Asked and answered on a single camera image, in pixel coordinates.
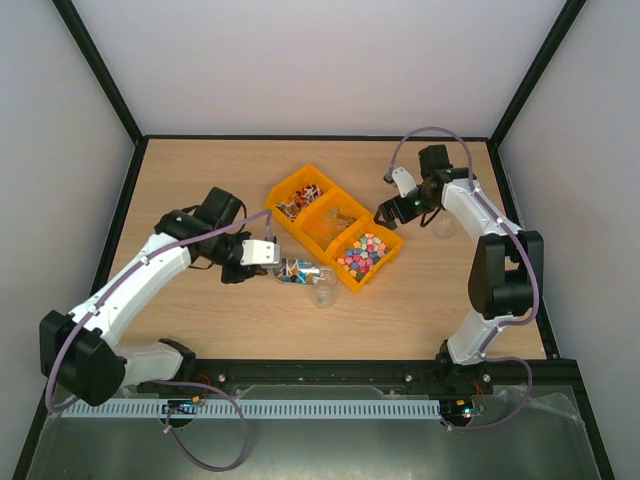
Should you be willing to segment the yellow bin with star candies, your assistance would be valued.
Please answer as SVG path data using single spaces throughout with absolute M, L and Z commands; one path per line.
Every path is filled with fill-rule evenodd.
M 358 220 L 338 235 L 325 251 L 323 262 L 353 293 L 359 292 L 392 262 L 404 239 L 373 220 Z

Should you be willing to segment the metal scoop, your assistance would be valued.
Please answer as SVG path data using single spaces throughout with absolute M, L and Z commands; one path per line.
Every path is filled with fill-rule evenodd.
M 321 269 L 317 264 L 295 258 L 283 258 L 273 275 L 277 281 L 291 285 L 315 285 L 322 279 Z

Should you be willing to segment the clear glass jar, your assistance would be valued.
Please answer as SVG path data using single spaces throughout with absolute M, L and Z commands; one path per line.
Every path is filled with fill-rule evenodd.
M 330 267 L 320 267 L 313 277 L 312 303 L 317 308 L 330 308 L 337 300 L 338 277 Z

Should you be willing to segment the yellow bin with lollipops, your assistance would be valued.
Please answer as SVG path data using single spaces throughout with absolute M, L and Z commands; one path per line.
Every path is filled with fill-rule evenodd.
M 265 206 L 286 231 L 294 230 L 296 220 L 336 183 L 318 168 L 307 164 L 271 188 Z

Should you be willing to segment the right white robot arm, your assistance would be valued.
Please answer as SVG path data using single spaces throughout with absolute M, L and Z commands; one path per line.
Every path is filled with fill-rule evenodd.
M 481 379 L 480 365 L 490 346 L 510 327 L 535 320 L 540 306 L 544 241 L 502 215 L 484 193 L 472 167 L 458 168 L 443 145 L 418 153 L 419 180 L 391 164 L 384 179 L 397 187 L 381 203 L 376 224 L 395 229 L 428 213 L 447 211 L 475 243 L 467 291 L 471 308 L 458 330 L 443 342 L 435 358 L 434 379 L 447 393 Z

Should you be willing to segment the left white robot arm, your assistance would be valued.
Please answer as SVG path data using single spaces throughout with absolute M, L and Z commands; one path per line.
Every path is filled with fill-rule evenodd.
M 63 314 L 50 311 L 39 326 L 40 362 L 47 378 L 45 403 L 56 387 L 99 406 L 119 389 L 151 381 L 183 382 L 195 371 L 195 354 L 175 340 L 123 347 L 120 341 L 134 318 L 174 277 L 199 259 L 221 269 L 224 284 L 262 276 L 281 262 L 276 237 L 268 231 L 252 238 L 245 204 L 214 187 L 203 202 L 162 216 L 141 250 L 108 283 Z

